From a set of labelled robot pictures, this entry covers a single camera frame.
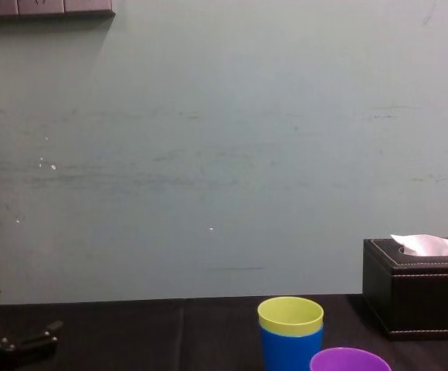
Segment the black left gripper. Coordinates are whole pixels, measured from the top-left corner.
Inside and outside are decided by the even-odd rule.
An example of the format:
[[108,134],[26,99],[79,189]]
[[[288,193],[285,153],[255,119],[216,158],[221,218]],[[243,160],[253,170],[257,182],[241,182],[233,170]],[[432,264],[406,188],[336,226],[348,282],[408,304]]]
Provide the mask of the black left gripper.
[[0,339],[0,370],[15,370],[54,357],[59,332],[63,326],[62,321],[55,321],[40,332],[25,338],[12,340],[11,337],[2,337]]

